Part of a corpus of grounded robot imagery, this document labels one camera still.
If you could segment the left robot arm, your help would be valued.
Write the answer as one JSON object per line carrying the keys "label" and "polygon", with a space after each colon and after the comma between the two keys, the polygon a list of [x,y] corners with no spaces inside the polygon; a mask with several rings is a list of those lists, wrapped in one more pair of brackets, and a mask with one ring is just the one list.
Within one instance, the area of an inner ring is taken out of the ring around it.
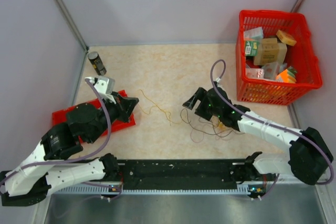
{"label": "left robot arm", "polygon": [[128,123],[139,103],[138,98],[115,93],[116,102],[103,100],[96,108],[81,103],[66,114],[66,120],[54,125],[35,150],[13,171],[1,172],[2,205],[27,207],[43,201],[54,192],[90,180],[113,181],[120,174],[117,158],[108,153],[92,160],[84,158],[68,166],[70,156],[83,150],[82,142],[94,143],[105,131],[107,123]]}

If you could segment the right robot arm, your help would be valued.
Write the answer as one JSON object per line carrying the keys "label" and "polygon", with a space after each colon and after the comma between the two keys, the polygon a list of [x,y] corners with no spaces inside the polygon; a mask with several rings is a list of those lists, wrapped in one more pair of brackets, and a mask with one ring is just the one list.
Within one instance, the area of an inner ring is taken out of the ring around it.
{"label": "right robot arm", "polygon": [[252,180],[263,174],[286,174],[307,185],[321,185],[320,178],[333,161],[317,130],[294,129],[266,120],[245,106],[232,104],[221,88],[198,88],[183,107],[206,120],[217,117],[226,127],[259,137],[282,150],[281,154],[260,153],[247,164],[245,174]]}

